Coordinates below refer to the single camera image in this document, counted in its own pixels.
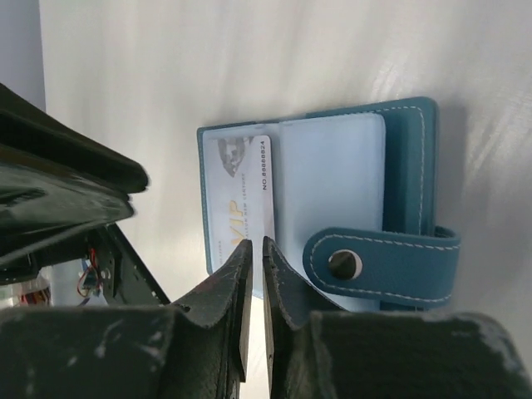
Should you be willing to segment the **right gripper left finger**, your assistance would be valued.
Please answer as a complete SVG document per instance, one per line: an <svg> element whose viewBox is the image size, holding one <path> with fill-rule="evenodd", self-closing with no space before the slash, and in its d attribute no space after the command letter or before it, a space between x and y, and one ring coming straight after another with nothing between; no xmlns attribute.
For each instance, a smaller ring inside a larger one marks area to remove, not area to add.
<svg viewBox="0 0 532 399"><path fill-rule="evenodd" d="M246 378L253 248L169 305L1 312L4 398L236 398Z"/></svg>

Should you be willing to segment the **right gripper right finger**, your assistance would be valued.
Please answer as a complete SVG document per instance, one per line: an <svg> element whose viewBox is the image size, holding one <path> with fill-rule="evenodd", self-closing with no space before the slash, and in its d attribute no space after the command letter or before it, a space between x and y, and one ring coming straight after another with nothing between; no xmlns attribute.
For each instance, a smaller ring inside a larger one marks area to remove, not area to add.
<svg viewBox="0 0 532 399"><path fill-rule="evenodd" d="M510 335L481 313L340 309L263 241L272 398L528 398Z"/></svg>

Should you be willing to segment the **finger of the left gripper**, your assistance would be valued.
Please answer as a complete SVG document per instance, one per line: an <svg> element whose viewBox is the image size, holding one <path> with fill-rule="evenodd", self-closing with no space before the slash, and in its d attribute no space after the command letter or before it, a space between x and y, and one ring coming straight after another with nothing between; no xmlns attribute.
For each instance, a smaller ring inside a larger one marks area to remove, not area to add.
<svg viewBox="0 0 532 399"><path fill-rule="evenodd" d="M142 165L64 126L5 85L1 85L1 143L135 194L149 178Z"/></svg>
<svg viewBox="0 0 532 399"><path fill-rule="evenodd" d="M1 163L1 284L26 281L37 252L134 214L129 195L68 172Z"/></svg>

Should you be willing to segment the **blue leather card holder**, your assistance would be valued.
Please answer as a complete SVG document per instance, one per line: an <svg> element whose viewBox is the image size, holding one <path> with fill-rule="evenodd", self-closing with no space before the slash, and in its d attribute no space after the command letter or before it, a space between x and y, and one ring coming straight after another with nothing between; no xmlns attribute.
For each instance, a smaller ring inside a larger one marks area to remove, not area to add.
<svg viewBox="0 0 532 399"><path fill-rule="evenodd" d="M264 297L261 244L342 309L427 310L451 298L461 242L436 224L438 107L427 97L198 129L206 268L204 143L266 135L273 233L254 244L254 295Z"/></svg>

